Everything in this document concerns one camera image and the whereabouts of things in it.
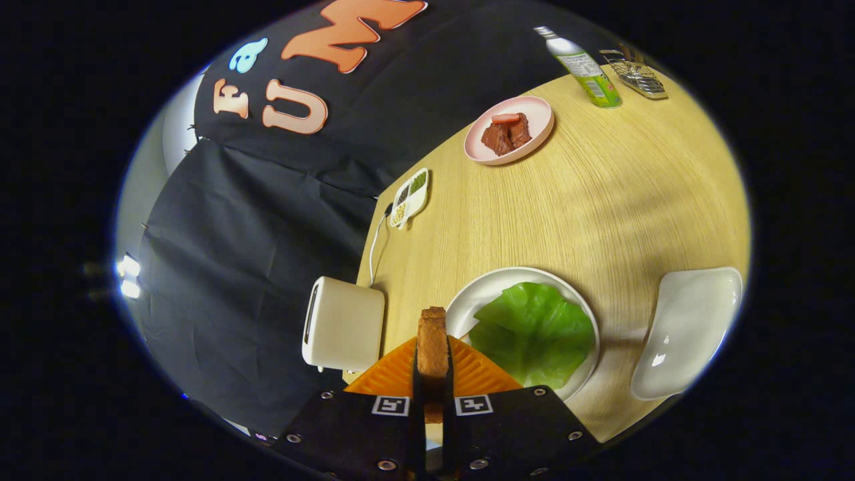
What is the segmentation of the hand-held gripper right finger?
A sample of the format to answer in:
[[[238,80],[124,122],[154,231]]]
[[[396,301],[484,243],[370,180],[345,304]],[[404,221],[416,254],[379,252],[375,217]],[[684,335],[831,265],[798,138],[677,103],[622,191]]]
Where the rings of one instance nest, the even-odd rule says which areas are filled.
[[[603,450],[547,385],[476,395],[445,381],[441,472],[452,480],[562,480]]]

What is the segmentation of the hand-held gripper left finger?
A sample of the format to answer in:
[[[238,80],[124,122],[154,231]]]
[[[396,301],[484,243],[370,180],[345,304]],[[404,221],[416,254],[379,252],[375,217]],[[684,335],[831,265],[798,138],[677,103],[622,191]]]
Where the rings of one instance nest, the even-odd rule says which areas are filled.
[[[425,480],[424,388],[415,359],[410,380],[411,395],[314,393],[272,450],[321,480]]]

